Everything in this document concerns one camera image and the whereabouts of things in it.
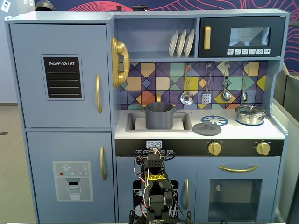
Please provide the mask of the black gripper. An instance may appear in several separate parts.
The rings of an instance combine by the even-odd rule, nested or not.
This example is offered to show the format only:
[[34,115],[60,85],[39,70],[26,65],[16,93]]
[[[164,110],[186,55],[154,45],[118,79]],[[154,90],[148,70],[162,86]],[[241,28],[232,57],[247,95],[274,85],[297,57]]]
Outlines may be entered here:
[[160,154],[148,154],[146,159],[147,168],[161,168],[163,159]]

